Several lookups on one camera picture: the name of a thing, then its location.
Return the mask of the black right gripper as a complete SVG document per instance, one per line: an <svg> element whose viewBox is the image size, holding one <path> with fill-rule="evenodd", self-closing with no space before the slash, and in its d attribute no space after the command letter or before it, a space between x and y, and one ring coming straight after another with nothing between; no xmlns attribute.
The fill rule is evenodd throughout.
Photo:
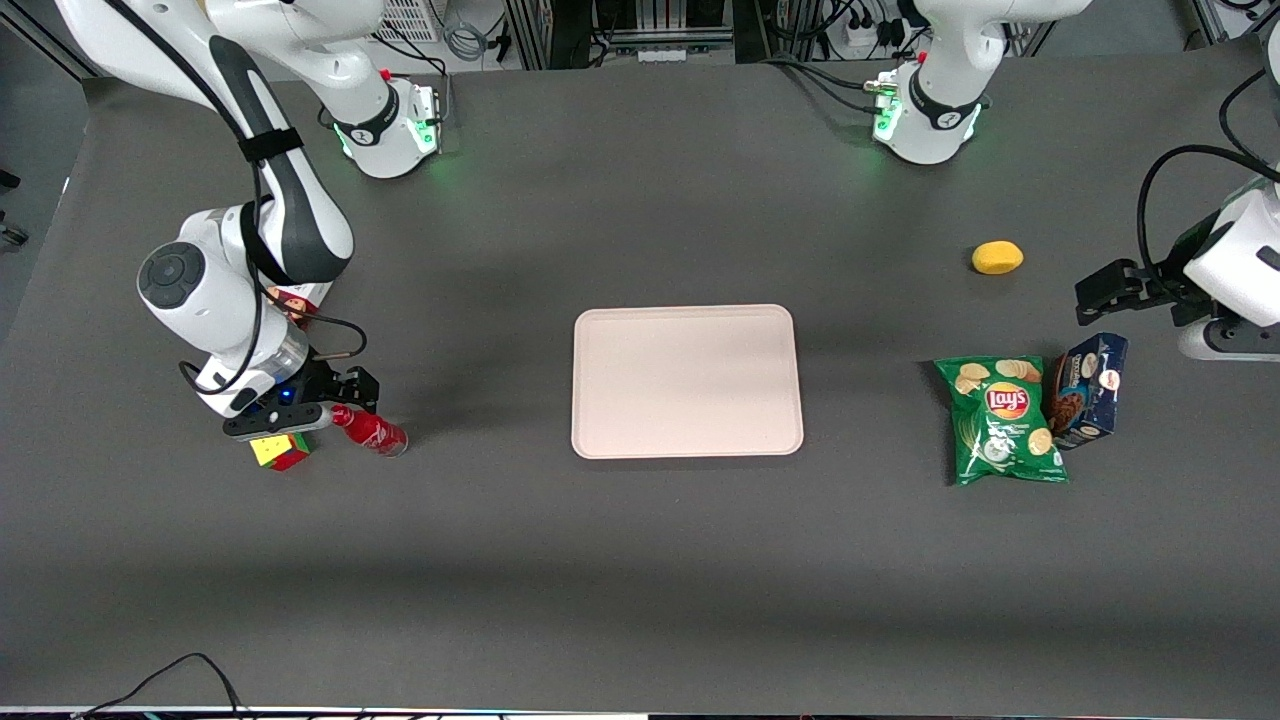
<svg viewBox="0 0 1280 720"><path fill-rule="evenodd" d="M305 404L325 401L335 384L335 372L325 360L308 357L302 366L287 379L276 383L265 393L265 409L278 411ZM364 411L376 411L380 398L380 384L371 372L362 366L352 366L338 374L338 401Z"/></svg>

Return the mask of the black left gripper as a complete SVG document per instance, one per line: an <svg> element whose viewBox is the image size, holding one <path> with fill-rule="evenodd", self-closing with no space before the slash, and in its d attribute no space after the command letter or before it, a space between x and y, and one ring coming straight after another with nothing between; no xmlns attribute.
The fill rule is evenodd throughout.
<svg viewBox="0 0 1280 720"><path fill-rule="evenodd" d="M1212 211L1184 231L1172 243L1169 255L1155 263L1149 254L1146 215L1140 215L1140 260L1116 259L1100 269L1100 284L1076 284L1076 324L1091 325L1102 316L1134 309L1140 304L1140 291L1147 286L1155 304L1170 304L1174 325L1189 325L1202 319L1222 318L1222 306L1210 293L1192 282L1187 266L1211 249L1220 233L1215 229L1220 211Z"/></svg>

